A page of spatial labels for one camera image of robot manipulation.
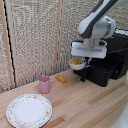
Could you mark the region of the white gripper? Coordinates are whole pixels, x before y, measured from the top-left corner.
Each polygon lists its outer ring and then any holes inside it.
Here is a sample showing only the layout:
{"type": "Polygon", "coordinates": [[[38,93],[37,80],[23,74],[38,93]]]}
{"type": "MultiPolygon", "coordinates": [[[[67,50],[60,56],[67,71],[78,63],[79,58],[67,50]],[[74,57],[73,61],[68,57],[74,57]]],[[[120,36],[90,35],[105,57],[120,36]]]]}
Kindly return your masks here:
{"type": "Polygon", "coordinates": [[[71,54],[73,56],[81,56],[81,63],[85,62],[85,66],[87,67],[91,58],[104,59],[106,57],[106,46],[107,42],[101,39],[91,39],[89,47],[86,47],[83,42],[73,42],[71,54]]]}

